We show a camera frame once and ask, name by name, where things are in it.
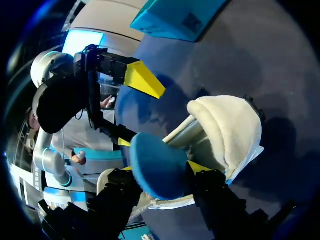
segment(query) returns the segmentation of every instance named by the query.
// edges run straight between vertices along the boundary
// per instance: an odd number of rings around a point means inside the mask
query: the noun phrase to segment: gray surface
[[[249,212],[262,208],[270,216],[288,199],[311,198],[320,183],[320,67],[302,30],[276,1],[233,1],[201,42],[146,36],[135,57],[167,90],[155,100],[122,87],[118,123],[164,137],[188,116],[189,100],[249,94],[267,116],[265,152],[232,189],[247,199]],[[143,218],[161,240],[211,239],[195,206],[149,210]]]

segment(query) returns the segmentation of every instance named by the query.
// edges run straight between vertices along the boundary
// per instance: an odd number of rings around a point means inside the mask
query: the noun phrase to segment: white towel
[[[263,152],[264,148],[260,146],[261,120],[246,100],[227,95],[205,96],[189,102],[187,110],[190,116],[163,141],[170,145],[171,140],[190,124],[198,121],[211,143],[207,154],[212,154],[214,159],[223,166],[228,185],[252,160]],[[186,139],[187,137],[181,140],[181,145],[186,144]],[[105,172],[98,180],[98,193],[108,180],[108,174],[104,174]],[[159,200],[143,193],[139,205],[132,211],[130,219],[137,217],[147,208],[169,210],[193,204],[195,204],[193,195],[175,200]]]

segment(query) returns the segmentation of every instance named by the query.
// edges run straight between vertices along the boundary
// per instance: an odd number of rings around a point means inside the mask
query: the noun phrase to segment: cyan box
[[[195,42],[226,0],[149,0],[131,28],[159,38]]]

